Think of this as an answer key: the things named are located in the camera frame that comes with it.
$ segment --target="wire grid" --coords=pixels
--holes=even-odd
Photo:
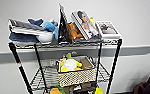
[[[103,66],[103,64],[100,63],[99,64],[99,69],[96,69],[96,70],[98,70],[98,77],[97,77],[97,82],[98,83],[109,81],[110,74],[108,73],[106,68]]]
[[[59,79],[58,78],[58,72],[57,72],[56,68],[51,67],[51,66],[44,66],[42,68],[42,70],[44,73],[47,88],[50,89],[50,87],[56,86],[58,84],[58,79]],[[40,69],[38,69],[33,80],[31,81],[30,85],[32,87],[32,91],[42,90],[45,88]]]

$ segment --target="stuffed animal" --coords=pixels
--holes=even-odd
[[[67,54],[67,59],[64,58],[63,61],[60,63],[61,65],[61,72],[68,72],[68,71],[75,71],[81,70],[82,63],[76,61],[71,57],[71,53]]]
[[[54,33],[56,40],[58,39],[58,31],[59,31],[59,28],[57,26],[58,26],[58,23],[55,22],[53,19],[50,22],[46,22],[44,24],[44,27],[47,30],[49,30],[49,31]]]
[[[80,34],[80,31],[76,28],[74,22],[68,24],[68,28],[70,29],[69,34],[71,36],[71,39],[73,39],[73,38],[83,38],[83,35]]]

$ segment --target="yellow object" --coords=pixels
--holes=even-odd
[[[101,88],[96,88],[96,91],[94,94],[103,94],[103,91]]]
[[[77,67],[77,68],[75,68],[75,70],[81,70],[81,68],[78,68],[78,67]]]
[[[76,65],[77,65],[77,67],[81,67],[81,66],[82,66],[82,63],[76,61]]]
[[[66,61],[66,58],[64,58],[64,60],[62,61],[62,63],[60,63],[61,67],[63,66],[63,64],[65,63],[65,61]]]
[[[68,72],[68,68],[66,66],[62,66],[61,67],[61,72]]]
[[[71,57],[71,53],[68,53],[66,57],[67,57],[67,59],[72,58],[72,57]]]
[[[91,21],[92,23],[95,23],[93,17],[90,17],[90,21]]]
[[[58,88],[52,88],[50,94],[62,94]]]
[[[66,55],[66,57],[67,57],[67,60],[66,60],[66,58],[64,58],[64,60],[60,64],[61,72],[81,70],[81,68],[79,68],[79,67],[82,67],[82,63],[73,59],[71,57],[71,53],[68,53]]]

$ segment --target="blue plush toy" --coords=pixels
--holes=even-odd
[[[51,32],[54,33],[55,39],[58,39],[58,30],[59,30],[59,28],[58,28],[57,26],[58,26],[58,23],[55,22],[55,21],[53,21],[53,20],[51,20],[51,22],[46,22],[46,23],[44,24],[44,27],[45,27],[47,30],[49,30],[49,31],[51,31]]]

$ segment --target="plush toy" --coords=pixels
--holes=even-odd
[[[64,58],[61,62],[61,72],[81,70],[82,63],[76,61],[71,57],[71,53],[67,54],[67,59]]]
[[[83,38],[83,35],[80,34],[80,31],[77,28],[75,28],[75,23],[74,22],[68,24],[68,28],[70,29],[69,34],[71,36],[71,39],[73,39],[73,38]]]
[[[28,19],[28,21],[29,21],[31,24],[37,25],[37,26],[41,26],[41,24],[44,22],[42,19],[39,19],[39,20]],[[52,41],[52,39],[53,39],[53,33],[52,33],[52,32],[43,33],[43,34],[40,34],[40,35],[36,36],[36,38],[37,38],[41,43],[51,43],[51,41]]]
[[[44,24],[44,27],[45,27],[47,30],[49,30],[49,31],[51,31],[51,32],[54,33],[55,39],[58,39],[58,31],[59,31],[59,28],[58,28],[57,26],[58,26],[58,23],[55,22],[53,19],[52,19],[50,22],[46,22],[46,23]]]

